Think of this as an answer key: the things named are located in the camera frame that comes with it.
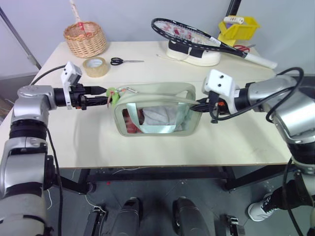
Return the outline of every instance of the white shoe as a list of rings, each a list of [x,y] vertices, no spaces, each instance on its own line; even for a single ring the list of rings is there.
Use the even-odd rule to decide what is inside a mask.
[[[266,194],[263,200],[248,207],[248,215],[253,221],[263,221],[271,216],[274,211],[279,210],[275,205],[271,205],[270,195],[271,193]]]

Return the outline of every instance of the white table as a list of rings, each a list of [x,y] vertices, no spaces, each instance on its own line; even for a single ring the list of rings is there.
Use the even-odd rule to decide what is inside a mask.
[[[109,43],[99,55],[108,65],[112,57],[145,62],[110,66],[105,76],[90,78],[82,67],[84,59],[75,57],[62,42],[38,75],[72,61],[82,68],[80,83],[85,86],[188,82],[196,87],[197,99],[205,97],[201,85],[211,69],[232,76],[240,87],[274,76],[270,69],[227,54],[222,54],[220,63],[212,67],[157,57],[156,54],[165,56],[166,45],[165,41]],[[61,88],[60,74],[61,70],[54,71],[37,84]],[[88,107],[86,111],[62,107],[50,112],[49,129],[61,168],[285,164],[290,153],[275,126],[265,121],[265,115],[250,111],[211,124],[209,114],[203,114],[190,136],[124,137],[117,131],[112,112],[106,106]],[[8,139],[10,119],[11,113],[0,126],[0,152]]]

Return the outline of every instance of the tennis racket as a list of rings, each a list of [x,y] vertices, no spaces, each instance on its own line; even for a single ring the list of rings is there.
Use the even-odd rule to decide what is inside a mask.
[[[188,47],[203,51],[230,53],[271,69],[278,65],[276,62],[233,48],[205,32],[173,20],[155,18],[151,22],[151,27],[163,37]]]

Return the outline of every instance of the yellow bin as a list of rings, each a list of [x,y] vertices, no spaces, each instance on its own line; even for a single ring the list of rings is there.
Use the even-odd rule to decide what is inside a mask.
[[[244,18],[244,23],[241,25],[233,24],[228,29],[226,28],[225,23],[221,21],[219,23],[219,29],[221,30],[221,33],[218,37],[218,40],[230,46],[234,46],[236,40],[250,40],[260,25],[256,22],[254,17],[242,17]]]

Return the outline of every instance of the tape roll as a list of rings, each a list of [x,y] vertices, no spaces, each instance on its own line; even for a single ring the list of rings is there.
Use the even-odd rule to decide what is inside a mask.
[[[104,58],[95,57],[87,59],[83,62],[83,68],[90,77],[101,77],[108,71]]]

